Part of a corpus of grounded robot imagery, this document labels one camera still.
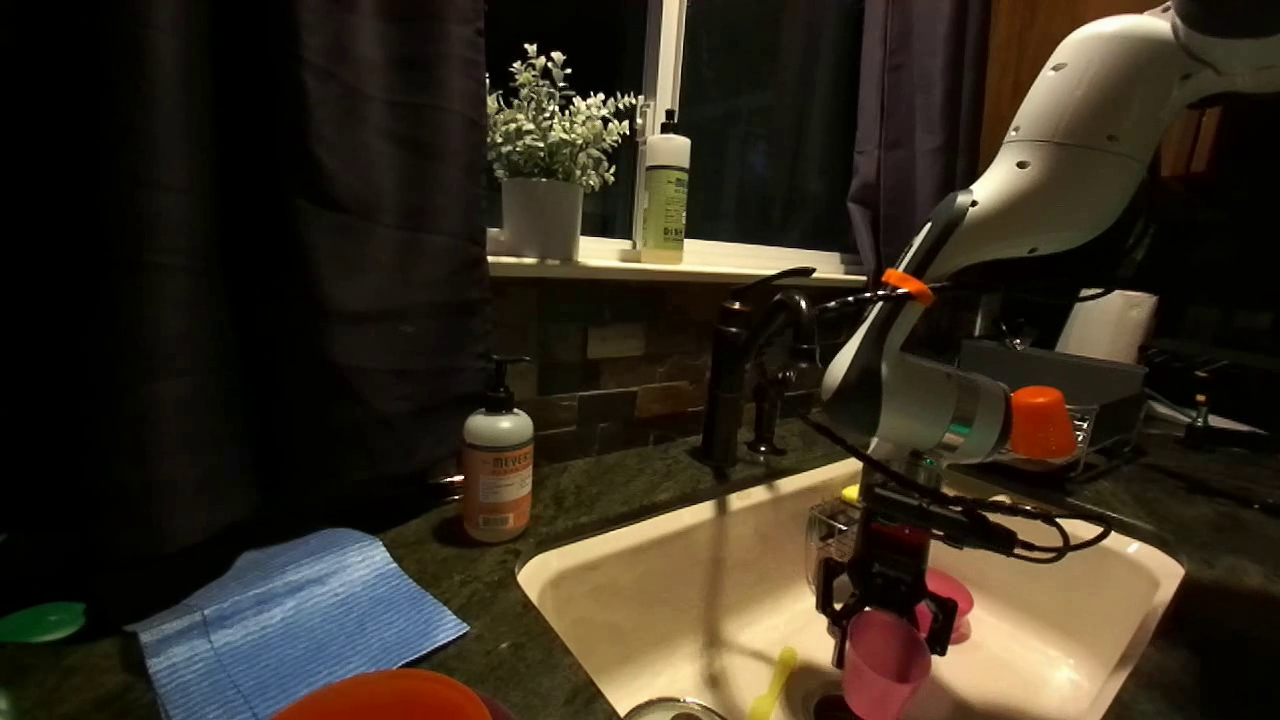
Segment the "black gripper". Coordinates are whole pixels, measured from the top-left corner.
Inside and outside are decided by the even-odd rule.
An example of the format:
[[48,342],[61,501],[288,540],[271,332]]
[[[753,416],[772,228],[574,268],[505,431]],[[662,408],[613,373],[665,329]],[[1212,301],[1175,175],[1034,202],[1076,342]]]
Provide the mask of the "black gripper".
[[922,525],[896,519],[875,475],[859,475],[839,490],[839,501],[858,514],[858,535],[847,568],[832,558],[815,562],[813,595],[823,627],[832,638],[832,663],[845,663],[845,642],[851,622],[851,588],[866,607],[884,607],[896,618],[915,614],[925,648],[943,658],[952,648],[952,627],[959,603],[952,595],[930,594],[930,531]]

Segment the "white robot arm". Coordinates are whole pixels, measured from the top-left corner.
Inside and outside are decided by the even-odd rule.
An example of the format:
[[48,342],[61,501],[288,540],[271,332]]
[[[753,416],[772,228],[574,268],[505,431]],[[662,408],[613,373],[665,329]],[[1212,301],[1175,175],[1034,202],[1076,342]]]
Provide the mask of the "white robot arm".
[[866,464],[858,531],[815,563],[815,614],[838,658],[875,614],[943,654],[955,603],[925,584],[930,549],[1019,549],[985,509],[942,493],[943,470],[1061,470],[1079,455],[1066,387],[1008,385],[959,361],[959,310],[982,276],[1101,241],[1186,110],[1277,87],[1277,0],[1159,0],[1089,20],[1052,50],[991,163],[943,195],[875,276],[870,316],[819,377],[815,430]]

